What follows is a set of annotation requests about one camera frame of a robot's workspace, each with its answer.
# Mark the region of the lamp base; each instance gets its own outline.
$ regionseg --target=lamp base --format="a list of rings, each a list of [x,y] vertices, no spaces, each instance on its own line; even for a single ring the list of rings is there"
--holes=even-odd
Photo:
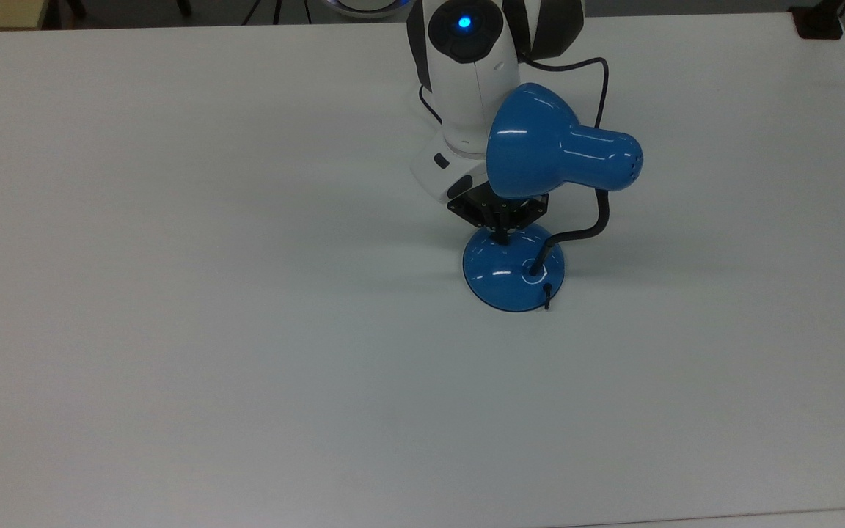
[[[530,275],[530,265],[549,238],[549,231],[537,224],[510,234],[510,243],[500,245],[492,232],[480,228],[465,246],[462,271],[472,292],[499,310],[527,312],[543,307],[560,291],[566,276],[563,250],[553,248],[543,270]]]

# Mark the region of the lamp shade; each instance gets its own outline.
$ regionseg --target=lamp shade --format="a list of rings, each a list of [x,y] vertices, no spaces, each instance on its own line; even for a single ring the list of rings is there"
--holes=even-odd
[[[620,191],[637,179],[644,154],[634,137],[583,126],[560,96],[526,83],[497,110],[486,163],[495,194],[519,199],[567,181]]]

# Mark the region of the blue desk lamp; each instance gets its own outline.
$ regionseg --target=blue desk lamp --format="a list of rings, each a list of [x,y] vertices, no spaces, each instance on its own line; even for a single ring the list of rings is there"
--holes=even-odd
[[[561,184],[579,183],[596,189],[599,220],[589,230],[555,236],[537,224],[502,237],[481,227],[462,261],[475,295],[508,312],[549,307],[566,275],[557,244],[600,233],[608,220],[608,191],[634,183],[643,161],[641,146],[630,135],[581,125],[569,105],[540,84],[517,87],[491,127],[486,153],[491,191],[503,200],[526,201]]]

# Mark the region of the white table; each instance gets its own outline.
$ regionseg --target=white table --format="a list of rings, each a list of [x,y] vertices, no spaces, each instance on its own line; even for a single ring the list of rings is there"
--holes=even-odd
[[[599,54],[644,173],[512,315],[409,174],[399,24],[0,34],[0,526],[845,507],[845,40],[593,19],[561,60]],[[599,75],[523,77],[589,120]]]

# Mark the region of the black cable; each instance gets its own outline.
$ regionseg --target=black cable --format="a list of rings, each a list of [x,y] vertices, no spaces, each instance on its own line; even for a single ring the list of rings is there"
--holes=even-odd
[[[432,114],[432,117],[436,118],[436,121],[439,121],[439,124],[442,124],[442,118],[439,117],[439,114],[436,114],[436,111],[432,109],[432,106],[429,106],[429,103],[426,103],[425,97],[423,97],[423,85],[420,84],[420,101],[422,101],[422,106],[425,106],[426,110],[429,110],[429,113]]]
[[[540,268],[543,268],[543,263],[546,262],[546,258],[549,257],[550,252],[553,251],[553,247],[556,244],[565,243],[566,241],[582,241],[585,238],[592,238],[599,235],[601,231],[604,231],[604,227],[608,225],[608,215],[610,214],[608,191],[596,189],[596,201],[599,208],[599,217],[596,223],[587,230],[563,231],[563,233],[557,233],[547,238],[540,248],[540,253],[537,253],[536,260],[533,261],[533,266],[530,266],[530,275],[540,273]]]
[[[540,64],[539,62],[530,60],[525,56],[520,56],[521,59],[527,64],[527,66],[536,67],[537,70],[543,71],[570,71],[570,70],[578,70],[581,67],[589,66],[589,64],[601,64],[601,97],[599,98],[599,110],[598,114],[596,114],[596,129],[599,128],[601,124],[601,113],[604,111],[604,98],[608,94],[608,61],[603,57],[593,57],[587,60],[583,60],[581,62],[577,62],[576,64],[565,64],[563,66],[550,66],[549,64]]]
[[[599,97],[599,109],[598,114],[596,115],[596,129],[599,128],[601,124],[601,114],[604,113],[604,99],[606,99],[608,94],[608,61],[606,59],[603,57],[594,57],[577,62],[576,64],[549,66],[547,64],[540,64],[539,62],[530,60],[525,56],[520,56],[520,58],[527,63],[527,66],[533,66],[536,67],[537,70],[544,71],[570,71],[578,70],[580,67],[589,66],[589,64],[601,64],[601,97]],[[537,253],[537,257],[533,261],[533,264],[530,266],[530,275],[540,273],[541,268],[543,268],[543,263],[546,262],[546,258],[549,257],[550,252],[553,251],[556,244],[565,243],[566,241],[581,241],[585,238],[597,236],[601,233],[601,231],[604,231],[604,227],[608,225],[608,216],[610,216],[608,191],[596,189],[596,204],[598,205],[599,210],[596,223],[586,230],[563,231],[563,233],[557,233],[547,238],[544,241],[543,246],[540,247],[540,252]]]
[[[252,13],[256,10],[256,7],[259,7],[260,1],[261,0],[256,0],[254,3],[252,3],[252,7],[249,8],[249,13],[247,13],[247,16],[245,17],[244,21],[242,21],[241,26],[245,26],[248,23],[249,17],[252,17]]]

